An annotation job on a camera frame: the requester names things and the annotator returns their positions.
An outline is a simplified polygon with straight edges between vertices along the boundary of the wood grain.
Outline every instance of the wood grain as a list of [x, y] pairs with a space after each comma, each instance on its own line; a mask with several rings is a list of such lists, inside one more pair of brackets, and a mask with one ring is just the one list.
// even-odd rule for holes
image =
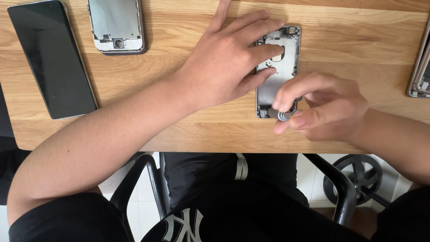
[[[0, 82], [19, 147], [34, 149], [76, 118], [49, 117], [6, 12], [8, 6], [21, 3], [0, 3]], [[209, 24], [218, 1], [143, 1], [149, 50], [138, 56], [99, 53], [92, 40], [86, 1], [65, 4], [96, 99], [103, 107], [180, 68]], [[404, 94], [428, 20], [427, 0], [242, 1], [232, 3], [227, 22], [263, 8], [270, 9], [274, 18], [301, 26], [299, 71], [325, 71], [357, 80], [372, 107], [430, 123], [429, 100]], [[143, 150], [365, 152], [341, 142], [310, 142], [294, 131], [274, 135], [273, 123], [256, 118], [255, 93], [250, 92], [178, 122]]]

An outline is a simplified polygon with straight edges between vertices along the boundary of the forearm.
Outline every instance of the forearm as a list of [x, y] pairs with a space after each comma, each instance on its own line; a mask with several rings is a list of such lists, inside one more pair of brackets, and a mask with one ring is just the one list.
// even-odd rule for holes
[[100, 184], [152, 137], [195, 111], [175, 83], [160, 81], [52, 135], [18, 169], [11, 197], [55, 198]]
[[384, 159], [409, 180], [430, 185], [430, 125], [370, 109], [346, 139]]

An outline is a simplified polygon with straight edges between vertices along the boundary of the ny logo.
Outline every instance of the ny logo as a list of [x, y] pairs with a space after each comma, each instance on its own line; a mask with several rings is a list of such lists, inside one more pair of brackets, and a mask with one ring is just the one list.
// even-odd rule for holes
[[179, 230], [178, 235], [176, 236], [176, 239], [173, 242], [182, 242], [185, 234], [187, 234], [187, 242], [202, 242], [200, 239], [200, 222], [202, 221], [203, 215], [200, 213], [198, 209], [196, 209], [196, 216], [194, 218], [194, 229], [191, 230], [190, 225], [190, 209], [186, 208], [181, 211], [182, 217], [184, 219], [178, 218], [175, 215], [170, 215], [167, 218], [165, 218], [163, 221], [167, 223], [167, 232], [163, 237], [164, 241], [170, 242], [173, 237], [173, 230], [174, 230], [174, 221], [177, 221], [181, 223], [181, 228]]

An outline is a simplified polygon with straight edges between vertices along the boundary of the phone screen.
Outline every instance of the phone screen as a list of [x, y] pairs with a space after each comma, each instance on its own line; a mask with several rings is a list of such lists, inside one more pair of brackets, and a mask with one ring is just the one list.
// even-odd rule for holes
[[97, 109], [66, 10], [58, 0], [8, 8], [52, 119]]

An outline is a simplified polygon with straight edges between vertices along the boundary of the leg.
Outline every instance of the leg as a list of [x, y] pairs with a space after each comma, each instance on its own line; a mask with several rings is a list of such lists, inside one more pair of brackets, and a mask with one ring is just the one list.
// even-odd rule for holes
[[248, 163], [247, 180], [256, 180], [276, 187], [300, 203], [309, 206], [297, 187], [297, 154], [244, 153]]
[[235, 153], [164, 152], [170, 208], [190, 198], [208, 183], [233, 181], [236, 174]]

